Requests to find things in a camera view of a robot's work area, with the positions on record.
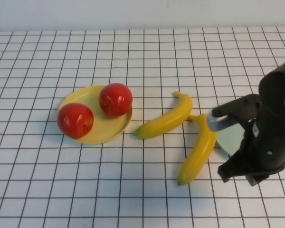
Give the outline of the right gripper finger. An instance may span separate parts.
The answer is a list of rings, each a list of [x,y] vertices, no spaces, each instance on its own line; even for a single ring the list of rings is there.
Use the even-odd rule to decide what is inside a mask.
[[[249,172],[250,158],[248,153],[248,144],[241,143],[240,148],[234,155],[231,156],[224,164],[218,168],[218,174],[224,183],[228,182],[232,177],[245,176],[246,180],[250,183]]]
[[[212,110],[214,117],[232,116],[239,119],[253,119],[261,104],[258,94],[249,94],[222,104]]]

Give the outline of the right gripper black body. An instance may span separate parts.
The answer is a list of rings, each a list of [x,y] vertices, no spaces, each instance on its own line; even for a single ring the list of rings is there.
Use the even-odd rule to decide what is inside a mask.
[[[265,117],[258,117],[249,126],[240,148],[240,174],[255,186],[283,167],[278,152],[282,130],[279,122]]]

